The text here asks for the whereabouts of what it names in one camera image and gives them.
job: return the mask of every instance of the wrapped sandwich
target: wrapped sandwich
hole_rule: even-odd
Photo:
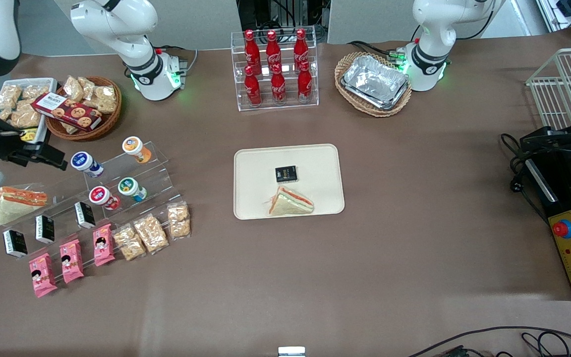
[[[0,226],[38,210],[47,201],[48,195],[43,192],[0,187]]]
[[[304,215],[312,213],[314,203],[307,197],[280,185],[277,194],[272,197],[272,206],[268,213],[271,216]]]

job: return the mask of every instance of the brown tablecloth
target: brown tablecloth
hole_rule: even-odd
[[[459,41],[444,79],[388,119],[356,111],[334,88],[336,63],[355,50],[347,45],[319,47],[320,106],[255,113],[236,109],[227,51],[201,52],[186,89],[162,102],[143,99],[115,55],[23,57],[13,77],[102,75],[120,85],[123,116],[109,136],[52,144],[108,160],[126,136],[153,140],[192,206],[193,237],[90,268],[41,299],[0,238],[0,356],[274,356],[302,345],[311,357],[402,357],[493,325],[571,332],[553,239],[509,191],[510,154],[499,144],[499,133],[539,125],[524,81],[564,47],[571,30]],[[322,143],[339,151],[342,213],[233,216],[236,151]],[[75,174],[0,169],[9,184]],[[459,343],[524,349],[515,332]]]

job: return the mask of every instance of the yogurt cup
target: yogurt cup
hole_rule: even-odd
[[[104,171],[103,165],[97,163],[96,160],[85,151],[79,151],[73,154],[70,165],[79,171],[85,172],[87,176],[93,179],[101,176]]]
[[[120,197],[111,194],[105,186],[94,187],[89,192],[89,201],[110,211],[115,210],[120,205]]]
[[[125,177],[118,183],[118,192],[125,196],[130,196],[136,202],[147,198],[147,189],[138,184],[133,177]]]
[[[138,163],[145,163],[151,159],[151,151],[142,144],[138,136],[130,136],[122,142],[122,150],[125,154],[133,156]]]

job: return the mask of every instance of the foil container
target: foil container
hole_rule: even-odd
[[[408,88],[408,77],[371,55],[365,55],[354,59],[343,74],[341,84],[376,108],[389,111]]]

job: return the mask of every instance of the coca-cola bottle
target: coca-cola bottle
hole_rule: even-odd
[[[266,56],[268,57],[268,68],[270,72],[279,64],[279,73],[281,73],[281,48],[277,44],[277,33],[274,30],[268,30],[268,45],[266,47]]]
[[[299,102],[307,104],[312,97],[312,75],[310,74],[310,63],[303,61],[299,64]]]
[[[251,66],[247,65],[244,70],[246,72],[244,84],[246,87],[246,94],[248,95],[248,101],[250,102],[251,107],[257,108],[261,105],[259,81],[257,80],[257,77],[254,76]]]
[[[305,42],[305,29],[298,29],[294,44],[294,72],[299,73],[299,66],[304,61],[308,61],[308,43]]]
[[[286,79],[281,74],[281,63],[275,63],[270,67],[272,70],[272,101],[276,106],[283,106],[286,103]]]
[[[248,29],[244,32],[244,38],[246,40],[245,45],[245,52],[246,52],[246,61],[248,65],[252,68],[252,74],[260,75],[261,74],[261,58],[259,57],[259,47],[257,43],[254,42],[254,34],[252,33],[251,29]]]

